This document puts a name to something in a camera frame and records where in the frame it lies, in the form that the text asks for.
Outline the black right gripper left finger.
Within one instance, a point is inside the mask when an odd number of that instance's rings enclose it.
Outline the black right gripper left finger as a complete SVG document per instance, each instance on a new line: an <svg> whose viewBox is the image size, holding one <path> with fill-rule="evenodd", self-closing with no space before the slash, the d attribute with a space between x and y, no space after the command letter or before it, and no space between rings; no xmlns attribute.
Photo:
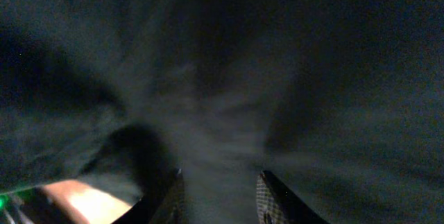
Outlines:
<svg viewBox="0 0 444 224"><path fill-rule="evenodd" d="M188 224L182 170L174 170L158 192L159 198L143 196L112 224Z"/></svg>

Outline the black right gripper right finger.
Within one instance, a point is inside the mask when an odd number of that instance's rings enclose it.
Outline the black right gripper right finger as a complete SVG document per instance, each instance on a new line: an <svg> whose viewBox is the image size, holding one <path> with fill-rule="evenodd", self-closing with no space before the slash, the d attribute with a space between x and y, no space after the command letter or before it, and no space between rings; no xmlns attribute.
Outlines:
<svg viewBox="0 0 444 224"><path fill-rule="evenodd" d="M328 224L270 171L262 171L256 184L260 224Z"/></svg>

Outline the black shorts with white trim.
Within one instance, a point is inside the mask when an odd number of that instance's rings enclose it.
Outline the black shorts with white trim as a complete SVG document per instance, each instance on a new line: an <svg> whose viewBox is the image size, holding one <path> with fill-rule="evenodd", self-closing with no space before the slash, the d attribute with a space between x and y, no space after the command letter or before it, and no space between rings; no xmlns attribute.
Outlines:
<svg viewBox="0 0 444 224"><path fill-rule="evenodd" d="M256 223L270 170L331 223L443 222L443 0L1 0L1 192Z"/></svg>

